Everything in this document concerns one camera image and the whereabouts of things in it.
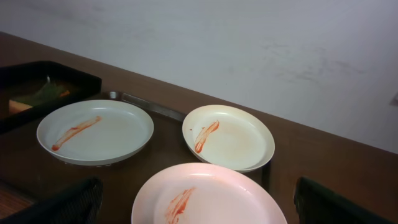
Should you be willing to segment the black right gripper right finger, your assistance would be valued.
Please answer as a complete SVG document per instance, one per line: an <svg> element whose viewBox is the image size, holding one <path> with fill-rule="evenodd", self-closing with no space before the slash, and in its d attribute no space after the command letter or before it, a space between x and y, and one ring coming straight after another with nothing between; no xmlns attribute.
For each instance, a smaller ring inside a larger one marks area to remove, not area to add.
<svg viewBox="0 0 398 224"><path fill-rule="evenodd" d="M294 205L300 224L392 224L306 177L296 183Z"/></svg>

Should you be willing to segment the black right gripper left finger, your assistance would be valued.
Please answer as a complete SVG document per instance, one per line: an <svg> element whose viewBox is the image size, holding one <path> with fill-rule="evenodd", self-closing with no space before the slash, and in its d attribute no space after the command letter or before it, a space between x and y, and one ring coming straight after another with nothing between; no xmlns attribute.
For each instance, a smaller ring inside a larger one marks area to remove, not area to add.
<svg viewBox="0 0 398 224"><path fill-rule="evenodd" d="M3 218L1 224L92 224L102 201L103 182L93 177Z"/></svg>

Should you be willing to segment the pale green plate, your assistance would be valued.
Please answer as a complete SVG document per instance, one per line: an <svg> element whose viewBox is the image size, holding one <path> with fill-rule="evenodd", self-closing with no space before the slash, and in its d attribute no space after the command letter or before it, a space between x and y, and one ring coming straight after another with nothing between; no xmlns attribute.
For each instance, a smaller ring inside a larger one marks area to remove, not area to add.
<svg viewBox="0 0 398 224"><path fill-rule="evenodd" d="M39 144L53 157L80 166L106 166L137 154L154 132L142 109L114 100L61 107L37 127Z"/></svg>

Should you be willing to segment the pink plate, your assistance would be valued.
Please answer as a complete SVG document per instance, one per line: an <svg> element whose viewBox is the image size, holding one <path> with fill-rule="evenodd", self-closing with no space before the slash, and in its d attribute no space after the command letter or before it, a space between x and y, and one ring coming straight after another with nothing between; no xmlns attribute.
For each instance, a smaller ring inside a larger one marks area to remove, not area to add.
<svg viewBox="0 0 398 224"><path fill-rule="evenodd" d="M168 167L139 190L131 213L138 223L285 223L275 200L245 175L205 163Z"/></svg>

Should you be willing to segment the cream white plate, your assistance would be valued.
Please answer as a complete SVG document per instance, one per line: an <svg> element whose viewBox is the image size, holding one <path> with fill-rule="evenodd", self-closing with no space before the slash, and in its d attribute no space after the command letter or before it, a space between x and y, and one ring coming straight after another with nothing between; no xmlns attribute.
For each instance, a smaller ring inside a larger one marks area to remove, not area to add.
<svg viewBox="0 0 398 224"><path fill-rule="evenodd" d="M206 105L183 120L184 140L201 161L240 173L256 170L275 153L273 135L255 116L226 105Z"/></svg>

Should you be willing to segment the orange green sponge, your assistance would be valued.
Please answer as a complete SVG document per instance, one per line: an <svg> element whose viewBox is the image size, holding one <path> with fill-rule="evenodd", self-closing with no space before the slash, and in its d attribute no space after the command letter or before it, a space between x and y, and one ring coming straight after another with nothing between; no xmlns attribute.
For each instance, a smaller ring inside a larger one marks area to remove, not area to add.
<svg viewBox="0 0 398 224"><path fill-rule="evenodd" d="M16 114L35 106L47 103L57 98L67 96L70 91L62 85L47 82L40 90L33 94L17 96L9 100L9 113Z"/></svg>

